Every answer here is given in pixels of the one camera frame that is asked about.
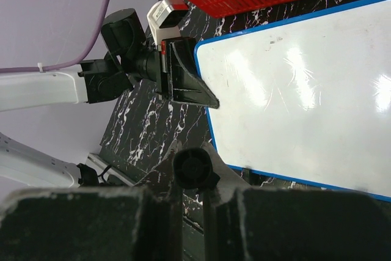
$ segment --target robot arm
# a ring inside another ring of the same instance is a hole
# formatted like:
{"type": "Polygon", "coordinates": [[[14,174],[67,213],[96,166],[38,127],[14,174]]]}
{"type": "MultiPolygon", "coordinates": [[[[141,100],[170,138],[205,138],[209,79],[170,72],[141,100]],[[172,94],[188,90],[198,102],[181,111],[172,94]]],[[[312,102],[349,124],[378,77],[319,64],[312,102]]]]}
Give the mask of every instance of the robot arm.
{"type": "MultiPolygon", "coordinates": [[[[219,101],[197,74],[196,40],[180,36],[178,24],[187,12],[184,0],[156,3],[147,15],[152,46],[134,9],[109,15],[101,28],[108,48],[104,59],[64,70],[0,75],[0,111],[109,101],[142,79],[155,82],[161,98],[218,108],[219,101]]],[[[0,175],[39,187],[99,185],[94,169],[56,160],[1,133],[0,175]]]]}
{"type": "Polygon", "coordinates": [[[108,48],[104,59],[58,71],[0,75],[0,111],[109,101],[142,79],[156,83],[160,98],[218,108],[219,101],[197,74],[196,40],[180,36],[178,24],[187,12],[184,0],[157,2],[147,15],[152,46],[134,9],[109,15],[101,28],[108,48]]]}

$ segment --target white board surface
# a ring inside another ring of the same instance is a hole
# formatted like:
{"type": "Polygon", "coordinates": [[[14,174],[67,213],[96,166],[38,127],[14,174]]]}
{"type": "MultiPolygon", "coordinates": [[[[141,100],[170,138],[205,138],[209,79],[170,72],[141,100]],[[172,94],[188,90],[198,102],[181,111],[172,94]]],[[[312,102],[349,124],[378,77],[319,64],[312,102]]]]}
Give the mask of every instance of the white board surface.
{"type": "Polygon", "coordinates": [[[234,167],[391,198],[391,0],[362,0],[202,41],[234,167]]]}

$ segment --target blue whiteboard frame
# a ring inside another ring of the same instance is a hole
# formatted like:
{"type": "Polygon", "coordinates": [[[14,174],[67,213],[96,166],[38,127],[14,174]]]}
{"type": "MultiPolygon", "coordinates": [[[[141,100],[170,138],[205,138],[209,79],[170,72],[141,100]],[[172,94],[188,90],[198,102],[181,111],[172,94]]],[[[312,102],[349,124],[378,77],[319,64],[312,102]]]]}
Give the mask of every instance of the blue whiteboard frame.
{"type": "MultiPolygon", "coordinates": [[[[212,38],[212,39],[203,40],[203,41],[199,42],[195,46],[195,48],[194,48],[194,58],[195,58],[195,64],[197,66],[198,74],[202,77],[202,74],[201,74],[201,71],[200,71],[200,66],[199,66],[199,61],[198,61],[198,57],[197,57],[198,49],[202,45],[205,45],[205,44],[208,44],[208,43],[217,42],[217,41],[224,40],[224,39],[234,38],[234,37],[241,36],[241,35],[251,34],[253,32],[263,31],[263,30],[267,30],[267,29],[283,26],[283,25],[286,25],[286,24],[296,23],[298,21],[305,21],[305,20],[309,20],[309,19],[312,19],[312,18],[322,17],[322,16],[330,15],[330,14],[336,13],[336,12],[343,12],[343,11],[348,10],[348,9],[355,9],[356,7],[367,6],[367,5],[378,3],[378,2],[382,2],[382,1],[387,1],[387,0],[358,0],[358,1],[347,3],[347,4],[342,4],[340,6],[331,7],[329,9],[323,9],[323,10],[319,10],[317,12],[307,13],[305,15],[301,15],[301,16],[298,16],[298,17],[293,17],[293,18],[288,18],[286,20],[276,21],[276,22],[273,22],[271,24],[265,24],[263,26],[257,26],[257,27],[246,29],[246,30],[243,30],[243,31],[238,31],[238,32],[234,32],[234,33],[231,33],[231,34],[215,37],[215,38],[212,38]]],[[[209,108],[206,108],[206,116],[208,118],[210,133],[211,133],[211,137],[212,137],[212,144],[213,144],[214,148],[217,150],[216,141],[215,141],[214,133],[213,133],[213,127],[212,127],[210,114],[209,114],[209,108]]],[[[236,170],[240,170],[240,171],[243,169],[242,167],[234,166],[234,165],[230,165],[230,164],[228,164],[228,166],[230,168],[232,168],[232,169],[236,169],[236,170]]],[[[281,180],[288,180],[288,181],[291,181],[291,182],[303,183],[305,185],[317,186],[317,187],[320,187],[320,188],[349,191],[349,189],[341,188],[339,186],[332,186],[332,185],[326,185],[326,184],[323,184],[323,183],[311,182],[309,180],[302,180],[300,178],[286,177],[286,176],[282,176],[282,175],[279,175],[279,174],[271,174],[269,172],[263,172],[263,171],[258,171],[258,170],[252,170],[252,172],[255,173],[255,174],[265,175],[265,176],[268,176],[268,177],[275,177],[275,178],[279,178],[281,180]]],[[[377,195],[377,194],[371,194],[371,193],[368,193],[368,194],[373,196],[375,199],[391,202],[391,197],[386,197],[386,196],[377,195]]]]}

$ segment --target white wall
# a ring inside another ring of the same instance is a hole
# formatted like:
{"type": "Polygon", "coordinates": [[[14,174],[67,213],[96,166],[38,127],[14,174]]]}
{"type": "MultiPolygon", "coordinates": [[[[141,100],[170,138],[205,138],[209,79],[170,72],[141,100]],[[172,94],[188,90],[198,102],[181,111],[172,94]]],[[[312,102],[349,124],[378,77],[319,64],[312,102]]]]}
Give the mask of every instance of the white wall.
{"type": "MultiPolygon", "coordinates": [[[[133,7],[146,28],[145,16],[156,1],[111,0],[108,13],[133,7]]],[[[50,65],[76,57],[90,38],[100,5],[101,0],[0,0],[0,67],[50,65]]],[[[88,58],[102,58],[105,51],[99,39],[88,58]]],[[[89,152],[99,150],[114,105],[0,112],[0,132],[58,159],[85,162],[89,152]]]]}

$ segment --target marble pattern surface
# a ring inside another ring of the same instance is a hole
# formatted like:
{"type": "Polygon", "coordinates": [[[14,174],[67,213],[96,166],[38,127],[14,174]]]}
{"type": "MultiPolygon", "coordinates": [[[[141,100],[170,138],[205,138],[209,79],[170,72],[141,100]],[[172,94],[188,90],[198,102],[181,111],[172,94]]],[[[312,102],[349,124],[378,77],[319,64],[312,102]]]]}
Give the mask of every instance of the marble pattern surface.
{"type": "MultiPolygon", "coordinates": [[[[352,1],[356,0],[300,0],[220,20],[189,4],[190,11],[180,31],[182,36],[209,39],[352,1]]],[[[155,91],[154,83],[142,81],[132,92],[125,92],[118,99],[102,138],[104,159],[125,173],[133,167],[144,172],[153,169],[174,139],[179,139],[184,148],[199,147],[202,142],[211,141],[204,108],[161,101],[155,91]]],[[[267,177],[260,177],[257,185],[308,188],[267,177]]]]}

